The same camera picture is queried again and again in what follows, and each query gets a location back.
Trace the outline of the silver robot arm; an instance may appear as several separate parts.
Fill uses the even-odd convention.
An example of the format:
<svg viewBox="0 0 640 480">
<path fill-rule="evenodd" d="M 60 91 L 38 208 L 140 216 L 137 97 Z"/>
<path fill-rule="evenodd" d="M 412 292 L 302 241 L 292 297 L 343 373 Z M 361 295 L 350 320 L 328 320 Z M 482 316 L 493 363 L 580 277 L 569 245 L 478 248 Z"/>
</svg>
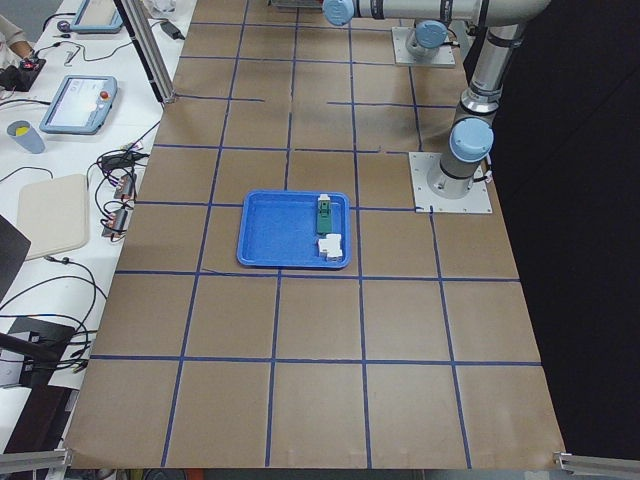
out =
<svg viewBox="0 0 640 480">
<path fill-rule="evenodd" d="M 449 30 L 438 20 L 416 20 L 405 42 L 407 51 L 418 59 L 433 58 L 446 43 Z"/>
<path fill-rule="evenodd" d="M 492 148 L 493 118 L 511 57 L 522 44 L 527 23 L 548 5 L 547 1 L 324 1 L 322 12 L 336 26 L 354 18 L 413 19 L 408 45 L 420 55 L 444 44 L 453 20 L 487 29 L 471 80 L 461 93 L 448 147 L 427 175 L 436 195 L 460 199 L 471 189 L 478 165 Z"/>
</svg>

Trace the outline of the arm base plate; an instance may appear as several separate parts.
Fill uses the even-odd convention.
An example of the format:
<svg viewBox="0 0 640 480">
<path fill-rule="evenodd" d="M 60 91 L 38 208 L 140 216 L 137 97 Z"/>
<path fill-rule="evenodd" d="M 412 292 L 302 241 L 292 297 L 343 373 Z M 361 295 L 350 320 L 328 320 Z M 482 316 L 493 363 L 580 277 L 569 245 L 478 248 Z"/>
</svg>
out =
<svg viewBox="0 0 640 480">
<path fill-rule="evenodd" d="M 457 180 L 441 169 L 441 153 L 409 152 L 414 210 L 418 213 L 491 214 L 493 212 L 480 166 L 468 179 Z"/>
<path fill-rule="evenodd" d="M 393 27 L 391 29 L 395 64 L 409 67 L 454 68 L 456 61 L 451 45 L 445 42 L 435 48 L 423 47 L 418 43 L 413 27 Z"/>
</svg>

